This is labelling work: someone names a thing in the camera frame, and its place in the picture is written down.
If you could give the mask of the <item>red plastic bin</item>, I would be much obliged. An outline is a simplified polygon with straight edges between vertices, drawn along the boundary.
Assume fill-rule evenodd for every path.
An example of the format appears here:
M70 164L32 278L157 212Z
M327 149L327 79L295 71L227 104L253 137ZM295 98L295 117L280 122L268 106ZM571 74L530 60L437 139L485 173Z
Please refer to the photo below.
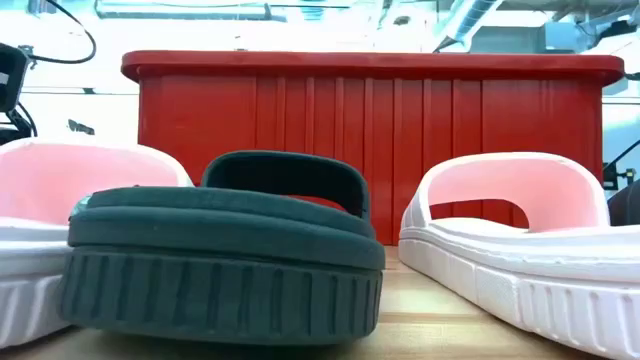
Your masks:
M267 149L332 157L372 192L394 244L423 174L458 156L539 151L603 170L602 91L613 55L140 50L138 140L199 180L215 157Z

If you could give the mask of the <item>black foam slide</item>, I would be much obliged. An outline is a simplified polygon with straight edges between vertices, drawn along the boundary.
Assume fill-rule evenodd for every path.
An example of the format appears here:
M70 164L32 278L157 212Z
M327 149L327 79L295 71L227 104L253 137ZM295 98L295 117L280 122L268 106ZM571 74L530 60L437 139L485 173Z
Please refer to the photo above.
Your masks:
M612 226L640 225L640 179L607 201Z
M60 316L164 338L330 345L371 334L385 250L367 183L331 158L236 151L195 187L92 194L70 219Z

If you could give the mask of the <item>small black bracket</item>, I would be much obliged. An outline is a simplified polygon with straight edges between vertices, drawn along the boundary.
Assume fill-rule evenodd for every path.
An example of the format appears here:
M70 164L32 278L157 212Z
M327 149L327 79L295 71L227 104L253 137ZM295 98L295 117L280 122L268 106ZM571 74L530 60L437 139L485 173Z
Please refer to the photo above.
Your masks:
M618 191L621 189L619 180L624 179L627 185L635 181L637 172L634 168L627 168L622 172L617 169L617 162L604 163L603 167L603 189L607 191Z

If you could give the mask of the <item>pink foam slide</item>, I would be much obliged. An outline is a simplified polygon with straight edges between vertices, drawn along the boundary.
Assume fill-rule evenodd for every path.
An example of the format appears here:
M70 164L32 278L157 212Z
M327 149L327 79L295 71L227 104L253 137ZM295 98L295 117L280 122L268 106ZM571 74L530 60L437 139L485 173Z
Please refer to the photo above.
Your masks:
M67 327L56 289L78 203L111 188L191 183L175 158L138 144L30 137L0 145L0 349Z
M600 182L574 160L497 152L433 166L398 257L519 329L640 360L640 224L612 225Z

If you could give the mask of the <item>long ceiling light fixture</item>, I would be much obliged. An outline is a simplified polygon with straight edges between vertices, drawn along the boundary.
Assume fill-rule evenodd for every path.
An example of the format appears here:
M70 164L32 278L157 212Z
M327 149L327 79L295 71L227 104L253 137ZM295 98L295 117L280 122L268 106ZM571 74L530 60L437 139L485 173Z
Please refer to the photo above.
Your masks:
M271 21L277 17L267 3L194 4L168 0L94 0L100 19Z

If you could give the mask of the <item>grey ceiling duct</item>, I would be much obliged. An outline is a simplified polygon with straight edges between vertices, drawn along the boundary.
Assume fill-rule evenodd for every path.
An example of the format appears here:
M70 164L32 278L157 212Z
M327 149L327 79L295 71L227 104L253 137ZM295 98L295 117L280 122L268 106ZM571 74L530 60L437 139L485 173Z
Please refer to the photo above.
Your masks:
M437 25L433 53L469 52L472 38L504 0L455 0L447 18Z

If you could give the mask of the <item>small dark background object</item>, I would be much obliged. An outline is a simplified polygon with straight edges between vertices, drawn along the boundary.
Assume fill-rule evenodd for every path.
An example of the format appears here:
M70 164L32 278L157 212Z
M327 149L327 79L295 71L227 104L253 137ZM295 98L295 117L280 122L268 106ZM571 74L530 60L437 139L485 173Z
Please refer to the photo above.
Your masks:
M91 136L95 135L95 129L94 128L92 128L92 127L90 127L88 125L85 125L83 123L77 122L77 121L75 121L73 119L69 119L67 121L67 124L68 124L69 130L72 131L72 132L80 132L80 133L84 133L84 134L91 135Z

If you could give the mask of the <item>grey ceiling unit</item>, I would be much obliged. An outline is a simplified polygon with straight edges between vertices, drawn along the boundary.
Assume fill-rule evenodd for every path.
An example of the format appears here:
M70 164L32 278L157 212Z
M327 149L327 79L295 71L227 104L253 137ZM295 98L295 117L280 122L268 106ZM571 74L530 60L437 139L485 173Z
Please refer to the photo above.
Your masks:
M552 52L579 53L600 41L597 27L590 22L547 22L541 28L544 49Z

